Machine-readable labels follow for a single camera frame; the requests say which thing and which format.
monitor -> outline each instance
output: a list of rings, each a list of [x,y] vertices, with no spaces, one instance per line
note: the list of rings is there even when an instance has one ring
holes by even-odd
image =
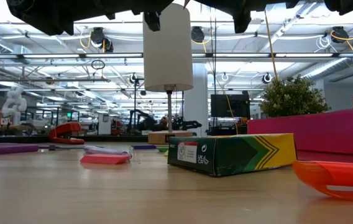
[[[228,95],[228,98],[235,118],[250,119],[250,98],[248,95]],[[226,95],[211,95],[211,116],[232,117]]]

pink box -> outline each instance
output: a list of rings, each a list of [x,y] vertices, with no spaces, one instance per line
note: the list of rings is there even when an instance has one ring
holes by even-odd
[[[248,122],[248,134],[275,133],[294,134],[298,158],[300,151],[353,156],[353,109]]]

humanoid robot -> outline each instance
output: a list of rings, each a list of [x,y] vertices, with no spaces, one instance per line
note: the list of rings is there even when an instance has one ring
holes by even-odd
[[[13,125],[21,124],[21,112],[27,108],[27,103],[22,98],[23,88],[20,86],[11,87],[7,92],[7,101],[2,106],[2,117],[11,117]]]

potted plant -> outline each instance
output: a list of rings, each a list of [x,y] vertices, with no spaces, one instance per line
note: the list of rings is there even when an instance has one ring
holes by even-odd
[[[323,113],[330,110],[321,90],[307,78],[274,78],[265,89],[261,110],[270,118]]]

white cylindrical lamp shade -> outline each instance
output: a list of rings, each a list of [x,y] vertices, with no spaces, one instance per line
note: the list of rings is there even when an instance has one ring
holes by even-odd
[[[190,13],[179,4],[170,4],[160,15],[160,31],[144,25],[145,89],[165,92],[193,88]]]

